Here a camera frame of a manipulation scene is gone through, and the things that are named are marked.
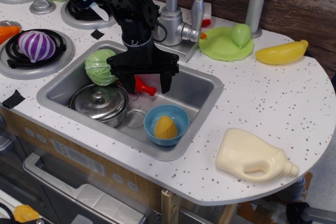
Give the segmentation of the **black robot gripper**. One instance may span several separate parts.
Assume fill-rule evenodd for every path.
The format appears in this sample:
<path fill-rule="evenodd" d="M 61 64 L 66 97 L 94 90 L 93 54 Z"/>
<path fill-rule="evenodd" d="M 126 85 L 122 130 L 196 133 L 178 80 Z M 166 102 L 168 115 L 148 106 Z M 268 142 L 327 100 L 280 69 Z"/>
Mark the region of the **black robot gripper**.
<path fill-rule="evenodd" d="M 169 92 L 172 77 L 179 73 L 179 57 L 159 49 L 152 39 L 143 41 L 123 38 L 122 42 L 127 50 L 109 57 L 107 64 L 126 91 L 135 92 L 134 74 L 160 74 L 161 91 L 163 94 Z"/>

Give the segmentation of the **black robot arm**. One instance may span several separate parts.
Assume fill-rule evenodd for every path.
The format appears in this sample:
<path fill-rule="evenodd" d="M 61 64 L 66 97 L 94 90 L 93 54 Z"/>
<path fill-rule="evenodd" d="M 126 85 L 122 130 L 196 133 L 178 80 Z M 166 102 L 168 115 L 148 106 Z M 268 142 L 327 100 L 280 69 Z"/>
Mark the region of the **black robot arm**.
<path fill-rule="evenodd" d="M 69 0 L 84 9 L 97 0 Z M 159 74 L 162 93 L 169 92 L 172 77 L 179 72 L 179 57 L 160 50 L 153 31 L 159 25 L 159 7 L 153 0 L 103 0 L 112 5 L 112 14 L 122 29 L 127 50 L 109 57 L 107 64 L 128 92 L 135 91 L 135 75 Z"/>

